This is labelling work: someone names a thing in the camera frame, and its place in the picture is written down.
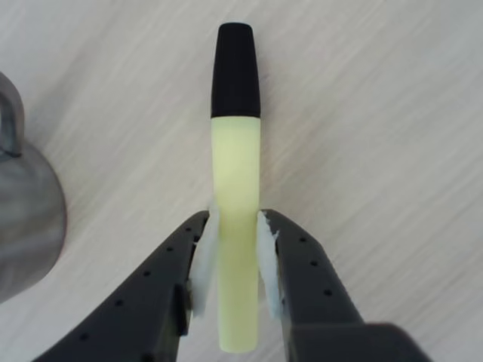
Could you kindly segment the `padded gripper finger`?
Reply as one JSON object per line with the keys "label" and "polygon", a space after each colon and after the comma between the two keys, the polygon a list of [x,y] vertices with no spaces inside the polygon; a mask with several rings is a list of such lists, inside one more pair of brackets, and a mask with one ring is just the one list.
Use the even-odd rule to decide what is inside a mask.
{"label": "padded gripper finger", "polygon": [[265,209],[276,234],[281,328],[288,361],[428,361],[400,327],[366,323],[321,244]]}
{"label": "padded gripper finger", "polygon": [[199,211],[165,239],[76,328],[39,361],[175,361],[188,333],[189,270],[209,213]]}

